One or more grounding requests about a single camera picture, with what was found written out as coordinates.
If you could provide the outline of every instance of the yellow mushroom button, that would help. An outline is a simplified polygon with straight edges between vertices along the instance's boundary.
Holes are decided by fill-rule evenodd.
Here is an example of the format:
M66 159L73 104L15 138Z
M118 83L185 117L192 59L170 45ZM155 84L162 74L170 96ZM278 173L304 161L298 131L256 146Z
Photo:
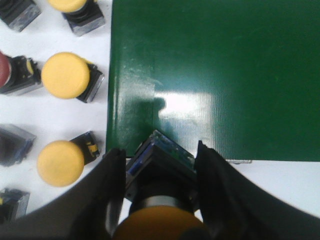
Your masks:
M83 58L71 52L60 52L46 61L41 79L52 95L72 99L81 95L88 87L90 70Z
M171 206L153 206L132 213L116 229L112 240L178 240L205 225L193 214Z
M64 13L72 13L81 9L87 0L48 0L49 4L56 10Z
M37 170L40 177L50 185L64 187L75 182L83 172L85 157L75 143L54 141L41 151Z

